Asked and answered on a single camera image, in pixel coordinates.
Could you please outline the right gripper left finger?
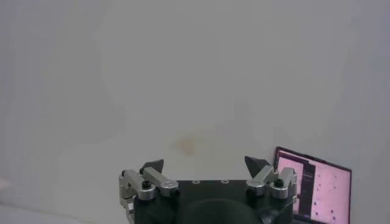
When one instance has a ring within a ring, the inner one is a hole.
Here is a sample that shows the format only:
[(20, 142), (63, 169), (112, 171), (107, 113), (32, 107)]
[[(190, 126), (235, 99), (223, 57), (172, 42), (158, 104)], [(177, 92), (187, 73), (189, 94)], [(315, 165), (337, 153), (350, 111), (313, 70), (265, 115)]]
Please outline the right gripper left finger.
[(179, 182), (162, 174), (164, 160), (146, 162), (137, 172), (133, 169), (123, 170), (118, 178), (119, 203), (129, 207), (138, 198), (151, 201), (157, 195), (173, 198), (179, 195)]

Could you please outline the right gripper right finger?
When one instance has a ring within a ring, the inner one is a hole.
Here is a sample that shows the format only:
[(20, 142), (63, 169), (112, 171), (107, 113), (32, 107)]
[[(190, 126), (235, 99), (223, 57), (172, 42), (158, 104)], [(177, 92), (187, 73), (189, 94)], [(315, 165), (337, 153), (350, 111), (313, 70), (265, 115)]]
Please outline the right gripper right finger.
[(292, 167), (285, 167), (282, 171), (274, 169), (267, 160), (245, 156), (244, 161), (251, 179), (246, 180), (246, 188), (254, 196), (262, 197), (266, 191), (274, 199), (292, 200), (297, 198), (297, 172)]

